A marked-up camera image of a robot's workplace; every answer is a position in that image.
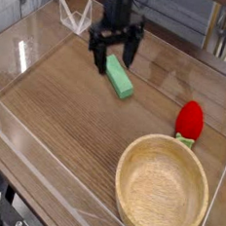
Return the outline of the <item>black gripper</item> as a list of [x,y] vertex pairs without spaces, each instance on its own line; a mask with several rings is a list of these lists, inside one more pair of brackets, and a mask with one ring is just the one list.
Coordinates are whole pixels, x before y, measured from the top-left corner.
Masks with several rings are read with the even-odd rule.
[[112,28],[105,19],[101,19],[90,27],[89,49],[94,51],[94,63],[101,75],[106,72],[106,47],[124,44],[123,63],[130,67],[144,36],[143,21],[130,23],[121,29]]

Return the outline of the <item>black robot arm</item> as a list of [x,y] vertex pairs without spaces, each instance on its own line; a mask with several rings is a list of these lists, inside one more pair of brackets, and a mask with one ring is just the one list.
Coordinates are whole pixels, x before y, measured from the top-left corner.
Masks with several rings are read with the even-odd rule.
[[90,26],[89,50],[101,75],[106,73],[107,48],[123,45],[123,63],[130,67],[144,37],[145,16],[132,11],[132,0],[105,0],[103,16]]

